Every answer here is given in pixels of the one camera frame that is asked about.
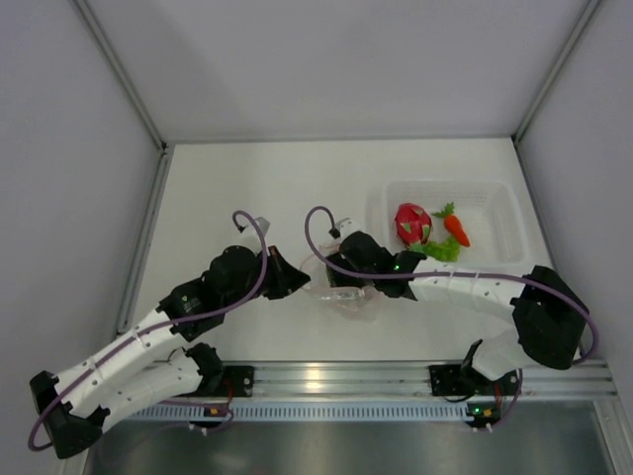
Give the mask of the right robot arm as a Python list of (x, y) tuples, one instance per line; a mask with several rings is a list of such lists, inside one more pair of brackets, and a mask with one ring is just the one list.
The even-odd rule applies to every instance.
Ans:
[(467, 393), (486, 392), (532, 364), (555, 370), (575, 365), (588, 309), (552, 268), (536, 265), (519, 276), (476, 272), (419, 252), (392, 254), (363, 231), (340, 237), (338, 272), (390, 298), (446, 302), (508, 323), (508, 330), (469, 348), (459, 369)]

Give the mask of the red fake food piece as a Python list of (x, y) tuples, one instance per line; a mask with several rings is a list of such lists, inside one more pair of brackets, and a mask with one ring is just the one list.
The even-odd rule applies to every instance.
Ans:
[(411, 251), (423, 252), (429, 241), (433, 224), (430, 215), (414, 203), (400, 204), (395, 215), (398, 238)]

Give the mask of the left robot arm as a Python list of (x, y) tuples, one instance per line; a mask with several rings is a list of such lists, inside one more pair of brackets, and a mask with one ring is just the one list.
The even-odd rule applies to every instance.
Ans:
[(200, 336), (239, 302), (283, 299), (310, 280), (274, 246), (230, 246), (93, 356), (34, 376), (31, 391), (55, 455), (73, 457), (127, 416), (170, 398), (224, 395), (224, 364)]

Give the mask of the clear zip top bag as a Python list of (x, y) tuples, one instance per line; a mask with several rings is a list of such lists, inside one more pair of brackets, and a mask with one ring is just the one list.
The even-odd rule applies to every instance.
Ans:
[(324, 308), (350, 321), (376, 320), (380, 295), (374, 287), (361, 279), (340, 274), (314, 254), (304, 259), (300, 270), (310, 277), (310, 282), (303, 290)]

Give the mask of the green fake grapes bunch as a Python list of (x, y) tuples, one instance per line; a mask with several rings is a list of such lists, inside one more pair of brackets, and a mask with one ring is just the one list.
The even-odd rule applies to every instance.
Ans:
[(462, 245), (454, 237), (447, 237), (443, 241), (429, 240), (423, 247), (423, 252), (438, 261), (456, 262), (459, 259)]

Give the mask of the orange fake carrot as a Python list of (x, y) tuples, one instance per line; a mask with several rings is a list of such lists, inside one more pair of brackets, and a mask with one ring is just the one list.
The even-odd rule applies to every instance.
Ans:
[(433, 213), (433, 216), (442, 220), (446, 231), (457, 240), (460, 245), (466, 247), (471, 246), (470, 239), (461, 221), (455, 215), (455, 205), (453, 202), (447, 203), (440, 211)]

